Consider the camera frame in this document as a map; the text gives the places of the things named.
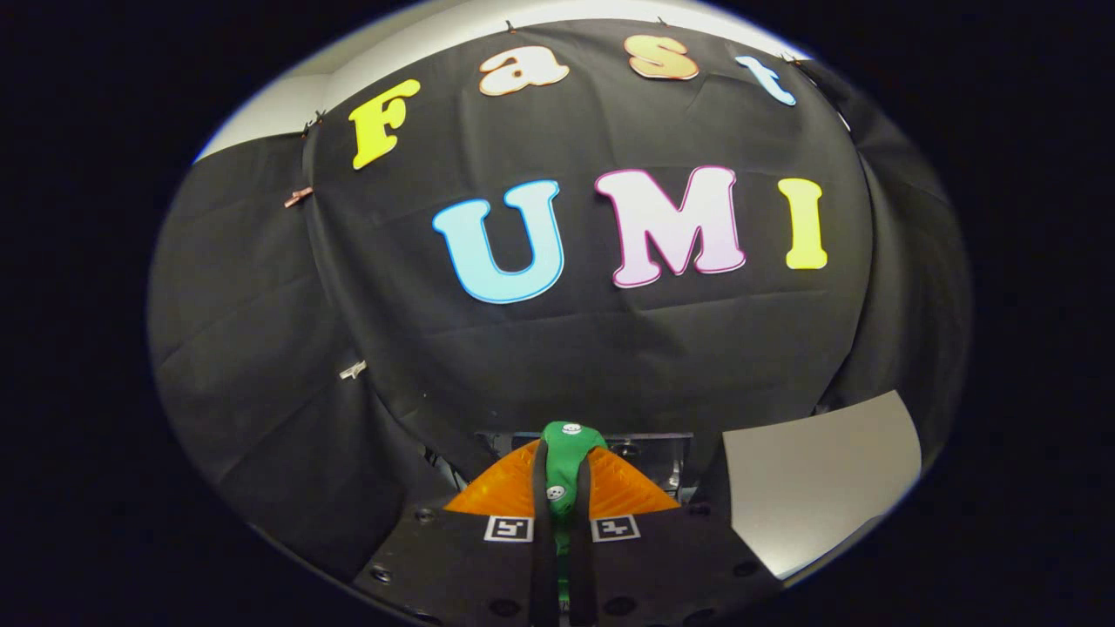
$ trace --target screw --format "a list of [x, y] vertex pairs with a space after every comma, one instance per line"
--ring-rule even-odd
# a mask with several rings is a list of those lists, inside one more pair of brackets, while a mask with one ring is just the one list
[[374, 566], [374, 567], [371, 567], [371, 576], [375, 577], [376, 580], [379, 581], [379, 582], [381, 582], [381, 583], [390, 583], [391, 582], [391, 571], [387, 570], [386, 568], [384, 568], [381, 566]]
[[624, 460], [633, 460], [639, 456], [639, 447], [630, 442], [615, 445], [615, 453]]
[[425, 611], [423, 611], [420, 609], [411, 610], [410, 616], [414, 616], [415, 618], [417, 618], [418, 620], [421, 620], [423, 623], [428, 623], [430, 625], [437, 625], [438, 627], [440, 627], [442, 625], [444, 625], [444, 623], [442, 623], [442, 620], [438, 617], [432, 616], [429, 614], [426, 614]]

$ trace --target black metal plate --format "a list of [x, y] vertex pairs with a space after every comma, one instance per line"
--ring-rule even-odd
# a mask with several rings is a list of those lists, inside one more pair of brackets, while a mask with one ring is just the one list
[[486, 542], [487, 524], [407, 510], [352, 585], [432, 625], [527, 627], [533, 543]]
[[640, 538], [592, 544], [599, 627], [710, 625], [783, 589], [707, 507], [634, 519]]

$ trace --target black cloth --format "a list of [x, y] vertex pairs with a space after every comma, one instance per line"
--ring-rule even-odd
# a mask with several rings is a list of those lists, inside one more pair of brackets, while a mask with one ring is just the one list
[[[683, 42], [700, 74], [639, 76], [623, 40], [640, 33]], [[569, 76], [482, 94], [479, 64], [521, 46], [549, 47]], [[735, 61], [743, 55], [777, 71], [796, 105], [767, 94]], [[348, 115], [409, 78], [421, 89], [388, 128], [398, 145], [353, 170]], [[492, 462], [476, 431], [575, 419], [604, 433], [694, 432], [691, 483], [725, 430], [898, 387], [931, 456], [968, 345], [966, 262], [924, 161], [878, 107], [844, 93], [851, 134], [832, 91], [782, 59], [682, 28], [578, 20], [421, 59], [332, 107], [306, 139], [292, 129], [206, 156], [183, 183], [152, 271], [151, 349], [167, 415], [245, 519], [342, 578], [405, 501], [449, 490], [423, 465], [423, 446], [466, 479]], [[690, 263], [617, 288], [617, 223], [597, 177], [642, 168], [679, 204], [701, 165], [736, 174], [746, 264], [700, 274]], [[823, 269], [786, 266], [777, 182], [787, 177], [823, 189]], [[540, 179], [561, 189], [561, 279], [512, 305], [472, 298], [433, 216], [488, 201], [495, 260], [523, 268], [523, 222], [502, 199]], [[359, 360], [365, 373], [339, 378]]]

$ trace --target letter u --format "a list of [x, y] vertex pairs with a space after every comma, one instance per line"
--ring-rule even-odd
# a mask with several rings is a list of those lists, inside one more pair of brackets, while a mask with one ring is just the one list
[[556, 181], [543, 180], [516, 185], [504, 194], [504, 204], [518, 209], [523, 216], [533, 254], [531, 264], [517, 272], [502, 270], [492, 257], [484, 229], [484, 218], [492, 210], [486, 201], [465, 201], [434, 216], [434, 230], [445, 235], [453, 269], [469, 296], [507, 305], [534, 298], [558, 281], [565, 264], [553, 210], [558, 192]]

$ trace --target black fabric backdrop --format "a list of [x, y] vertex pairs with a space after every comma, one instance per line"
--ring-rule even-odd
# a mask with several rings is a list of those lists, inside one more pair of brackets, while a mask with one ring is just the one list
[[[12, 7], [6, 624], [387, 623], [262, 542], [201, 479], [167, 428], [145, 337], [154, 238], [205, 138], [384, 10]], [[740, 10], [841, 68], [925, 149], [978, 306], [961, 415], [932, 472], [863, 542], [740, 621], [1106, 625], [1109, 219], [1094, 183], [1109, 113], [1094, 59], [1109, 8]]]
[[[639, 76], [622, 48], [639, 33], [682, 41], [700, 74]], [[569, 76], [481, 94], [479, 62], [520, 46], [550, 48]], [[735, 61], [741, 55], [775, 68], [796, 105], [770, 97]], [[248, 520], [342, 578], [389, 531], [401, 500], [447, 492], [428, 470], [401, 470], [414, 466], [415, 443], [472, 479], [492, 462], [476, 431], [576, 419], [604, 433], [694, 432], [692, 484], [723, 431], [898, 388], [932, 459], [971, 325], [959, 230], [915, 148], [816, 66], [806, 71], [845, 96], [830, 102], [784, 60], [687, 29], [537, 25], [392, 73], [306, 138], [260, 138], [203, 158], [164, 224], [148, 314], [161, 394], [186, 451]], [[408, 78], [423, 87], [392, 131], [398, 145], [353, 170], [348, 113]], [[615, 218], [593, 182], [646, 170], [680, 203], [700, 165], [736, 173], [747, 263], [613, 286]], [[821, 270], [785, 264], [789, 215], [777, 181], [786, 177], [823, 190]], [[473, 299], [433, 216], [488, 200], [496, 261], [525, 267], [522, 220], [501, 199], [537, 179], [561, 189], [561, 279], [522, 302]], [[311, 196], [283, 208], [307, 185]], [[338, 378], [361, 359], [366, 374]], [[410, 437], [376, 435], [398, 426]]]

